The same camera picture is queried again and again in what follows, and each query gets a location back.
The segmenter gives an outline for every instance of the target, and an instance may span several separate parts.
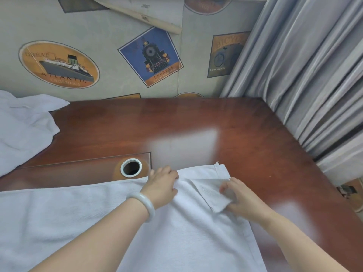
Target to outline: white jade bangle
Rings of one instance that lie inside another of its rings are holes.
[[[155,216],[155,208],[154,208],[154,205],[152,205],[152,202],[145,195],[143,195],[142,193],[134,192],[134,193],[128,194],[126,199],[128,199],[128,198],[136,198],[139,201],[141,201],[142,204],[145,205],[147,211],[149,212],[149,218],[147,219],[146,222],[149,222],[152,220],[152,218]]]

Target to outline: patterned wallpaper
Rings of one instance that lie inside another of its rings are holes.
[[[0,89],[69,101],[218,97],[263,6],[185,0],[175,35],[93,0],[2,0]]]

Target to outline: curtain fold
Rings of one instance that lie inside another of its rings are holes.
[[[362,58],[363,0],[268,0],[221,97],[262,98],[342,178],[328,172],[349,163],[348,147],[363,153]]]

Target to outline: white towel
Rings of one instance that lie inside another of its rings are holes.
[[[211,210],[230,202],[215,188],[209,191],[229,178],[225,166],[181,169],[179,176],[178,194],[141,226],[117,271],[266,272],[248,221]],[[146,180],[0,192],[1,270],[28,271],[122,203],[127,194],[140,191]]]
[[[59,128],[49,111],[68,104],[50,95],[16,98],[0,90],[0,176],[51,144]]]

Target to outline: wooden table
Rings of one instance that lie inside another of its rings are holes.
[[[61,132],[0,190],[110,181],[126,155],[147,169],[219,161],[347,269],[363,271],[363,223],[261,100],[81,101],[53,116]],[[252,228],[268,271],[290,271],[275,241]]]

